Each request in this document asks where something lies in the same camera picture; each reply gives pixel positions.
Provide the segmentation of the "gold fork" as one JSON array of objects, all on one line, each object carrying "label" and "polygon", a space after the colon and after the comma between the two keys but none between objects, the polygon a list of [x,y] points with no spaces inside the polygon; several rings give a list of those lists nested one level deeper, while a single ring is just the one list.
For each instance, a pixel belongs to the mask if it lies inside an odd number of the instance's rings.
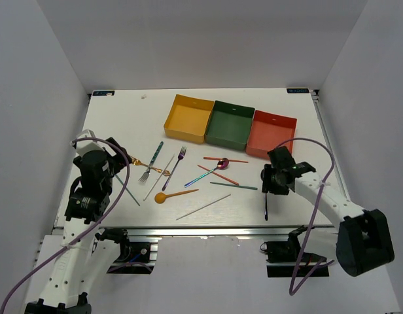
[{"label": "gold fork", "polygon": [[[133,164],[134,166],[148,167],[147,164],[144,164],[144,163],[143,163],[142,161],[140,161],[139,159],[134,158],[133,156],[130,156],[130,158],[131,158],[132,164]],[[151,169],[152,169],[152,170],[155,170],[155,171],[158,172],[158,173],[162,173],[162,175],[165,176],[165,177],[168,177],[168,176],[170,176],[170,174],[171,174],[168,170],[164,170],[164,171],[163,171],[162,169],[157,168],[157,167],[151,167]]]}]

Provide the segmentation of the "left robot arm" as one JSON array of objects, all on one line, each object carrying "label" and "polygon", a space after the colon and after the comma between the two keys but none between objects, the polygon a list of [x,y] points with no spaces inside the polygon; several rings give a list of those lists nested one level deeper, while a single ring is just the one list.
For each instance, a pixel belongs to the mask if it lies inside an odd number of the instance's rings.
[{"label": "left robot arm", "polygon": [[112,137],[105,140],[83,134],[73,141],[73,163],[80,176],[71,185],[63,241],[59,251],[35,268],[52,262],[52,272],[36,301],[25,313],[91,313],[88,295],[92,285],[115,261],[130,255],[130,244],[120,228],[96,229],[120,198],[110,200],[113,178],[130,170],[131,158]]}]

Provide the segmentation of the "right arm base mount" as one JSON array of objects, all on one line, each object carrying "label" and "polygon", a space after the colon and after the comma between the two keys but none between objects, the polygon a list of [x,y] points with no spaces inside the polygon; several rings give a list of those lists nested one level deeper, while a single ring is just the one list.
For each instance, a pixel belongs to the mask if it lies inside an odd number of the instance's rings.
[{"label": "right arm base mount", "polygon": [[[301,248],[302,241],[297,236],[306,232],[306,226],[299,228],[266,228],[269,233],[265,235],[259,250],[266,257],[266,270],[268,278],[291,278],[296,259]],[[305,252],[301,262],[297,278],[303,278],[322,257]],[[324,259],[311,277],[329,277],[327,262]]]}]

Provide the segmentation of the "black iridescent spoon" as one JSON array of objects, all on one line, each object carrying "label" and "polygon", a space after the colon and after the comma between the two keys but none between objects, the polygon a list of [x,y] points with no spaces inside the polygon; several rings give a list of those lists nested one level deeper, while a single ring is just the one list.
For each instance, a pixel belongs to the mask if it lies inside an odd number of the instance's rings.
[{"label": "black iridescent spoon", "polygon": [[264,219],[268,221],[268,193],[264,194]]}]

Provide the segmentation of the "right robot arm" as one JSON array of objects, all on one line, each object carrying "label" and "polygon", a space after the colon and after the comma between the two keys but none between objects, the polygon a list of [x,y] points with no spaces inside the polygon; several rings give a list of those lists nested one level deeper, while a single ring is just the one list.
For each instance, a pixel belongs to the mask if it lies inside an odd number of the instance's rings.
[{"label": "right robot arm", "polygon": [[304,260],[310,254],[337,262],[352,277],[394,260],[387,217],[367,210],[327,185],[307,162],[296,163],[287,147],[268,152],[270,163],[261,172],[264,193],[303,197],[320,211],[336,232],[299,227],[287,242],[273,251],[271,262]]}]

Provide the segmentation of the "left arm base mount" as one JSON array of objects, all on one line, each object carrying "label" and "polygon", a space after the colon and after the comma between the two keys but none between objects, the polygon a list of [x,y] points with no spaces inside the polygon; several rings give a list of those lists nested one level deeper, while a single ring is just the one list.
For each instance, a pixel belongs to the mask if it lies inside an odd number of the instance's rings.
[{"label": "left arm base mount", "polygon": [[150,241],[132,239],[127,229],[107,228],[99,237],[100,241],[114,242],[120,249],[119,256],[109,267],[109,274],[145,274],[150,275],[154,269],[151,266],[150,255],[152,245]]}]

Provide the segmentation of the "iridescent pink spoon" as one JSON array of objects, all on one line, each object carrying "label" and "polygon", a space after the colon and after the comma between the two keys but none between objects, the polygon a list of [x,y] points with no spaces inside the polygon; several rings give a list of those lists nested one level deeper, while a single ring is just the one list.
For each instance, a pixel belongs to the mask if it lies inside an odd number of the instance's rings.
[{"label": "iridescent pink spoon", "polygon": [[203,175],[200,175],[199,177],[195,178],[194,180],[186,183],[184,185],[185,188],[188,188],[189,186],[191,186],[192,184],[194,184],[195,182],[199,181],[200,179],[206,177],[207,175],[209,175],[210,173],[215,172],[216,170],[222,170],[222,169],[226,169],[228,167],[229,164],[229,160],[227,158],[222,158],[217,162],[217,166],[213,169],[210,169],[208,172],[204,173]]}]

